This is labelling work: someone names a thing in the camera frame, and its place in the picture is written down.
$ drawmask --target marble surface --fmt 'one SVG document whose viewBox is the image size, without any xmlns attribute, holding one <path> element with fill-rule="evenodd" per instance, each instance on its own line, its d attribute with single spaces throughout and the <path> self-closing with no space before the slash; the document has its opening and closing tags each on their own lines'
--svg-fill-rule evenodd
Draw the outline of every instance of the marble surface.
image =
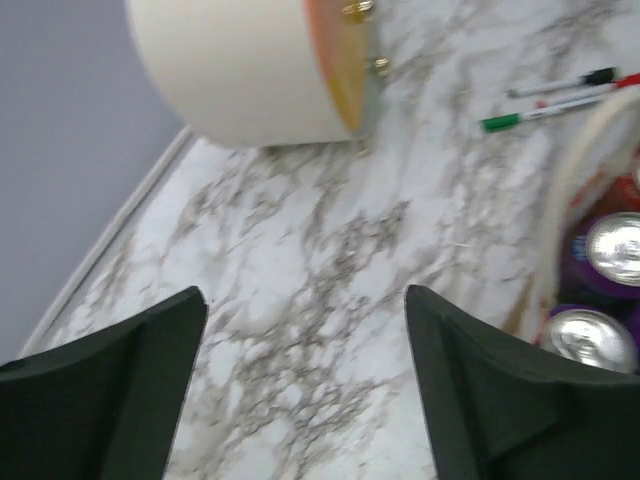
<svg viewBox="0 0 640 480">
<path fill-rule="evenodd" d="M 483 135 L 515 85 L 640 70 L 632 0 L 380 0 L 373 154 L 199 140 L 52 345 L 189 285 L 210 316 L 166 478 L 430 479 L 407 285 L 500 325 L 576 114 Z"/>
</svg>

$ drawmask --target white trim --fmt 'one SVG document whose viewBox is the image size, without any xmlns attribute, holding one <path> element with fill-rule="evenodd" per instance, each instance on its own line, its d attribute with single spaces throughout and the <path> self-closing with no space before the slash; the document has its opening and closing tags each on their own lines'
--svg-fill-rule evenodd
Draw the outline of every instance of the white trim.
<svg viewBox="0 0 640 480">
<path fill-rule="evenodd" d="M 105 250 L 109 247 L 114 238 L 125 226 L 131 215 L 136 211 L 140 203 L 149 195 L 153 187 L 162 178 L 167 168 L 171 165 L 180 153 L 182 147 L 191 139 L 193 133 L 188 127 L 183 128 L 176 138 L 171 142 L 169 147 L 164 151 L 158 159 L 151 171 L 142 179 L 140 185 L 129 196 L 118 213 L 113 217 L 111 222 L 104 229 L 96 243 L 93 245 L 87 256 L 82 260 L 78 268 L 73 272 L 62 290 L 58 293 L 53 303 L 47 308 L 44 316 L 38 323 L 27 343 L 20 351 L 20 358 L 35 353 L 36 346 L 47 334 L 49 328 L 60 315 L 60 312 L 71 300 L 73 294 L 82 285 L 93 267 L 100 260 Z"/>
</svg>

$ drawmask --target basket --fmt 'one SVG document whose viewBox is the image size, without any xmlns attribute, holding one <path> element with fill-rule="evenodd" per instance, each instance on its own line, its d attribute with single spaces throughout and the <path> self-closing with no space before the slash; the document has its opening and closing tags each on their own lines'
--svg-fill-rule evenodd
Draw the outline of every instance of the basket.
<svg viewBox="0 0 640 480">
<path fill-rule="evenodd" d="M 624 129 L 622 135 L 619 127 Z M 538 262 L 503 331 L 527 342 L 536 340 L 557 304 L 560 254 L 567 230 L 584 218 L 616 177 L 631 171 L 639 145 L 640 87 L 631 87 L 602 103 L 561 154 L 541 218 Z M 608 151 L 599 153 L 602 147 Z"/>
</svg>

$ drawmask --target red marker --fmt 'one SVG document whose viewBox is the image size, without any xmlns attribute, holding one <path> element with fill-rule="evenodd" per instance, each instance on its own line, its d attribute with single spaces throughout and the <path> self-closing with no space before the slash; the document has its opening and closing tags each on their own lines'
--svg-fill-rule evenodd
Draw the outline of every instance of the red marker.
<svg viewBox="0 0 640 480">
<path fill-rule="evenodd" d="M 635 73 L 633 75 L 629 75 L 628 77 L 621 78 L 616 82 L 607 83 L 605 85 L 598 85 L 597 87 L 588 88 L 587 90 L 573 93 L 571 95 L 564 95 L 562 97 L 557 97 L 547 101 L 539 100 L 536 102 L 536 107 L 544 108 L 551 105 L 559 105 L 561 103 L 582 100 L 583 98 L 602 95 L 603 93 L 613 92 L 615 90 L 619 90 L 620 88 L 631 87 L 633 85 L 640 85 L 640 73 Z"/>
</svg>

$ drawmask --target bin of cans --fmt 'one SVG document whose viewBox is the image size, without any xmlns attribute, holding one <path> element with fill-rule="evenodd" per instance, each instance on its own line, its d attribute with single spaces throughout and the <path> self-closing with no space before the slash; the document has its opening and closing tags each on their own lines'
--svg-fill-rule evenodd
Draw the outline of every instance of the bin of cans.
<svg viewBox="0 0 640 480">
<path fill-rule="evenodd" d="M 624 135 L 595 155 L 619 124 Z M 530 284 L 534 328 L 520 332 L 565 358 L 626 374 L 638 373 L 640 351 L 639 146 L 634 88 L 603 103 L 556 164 Z"/>
</svg>

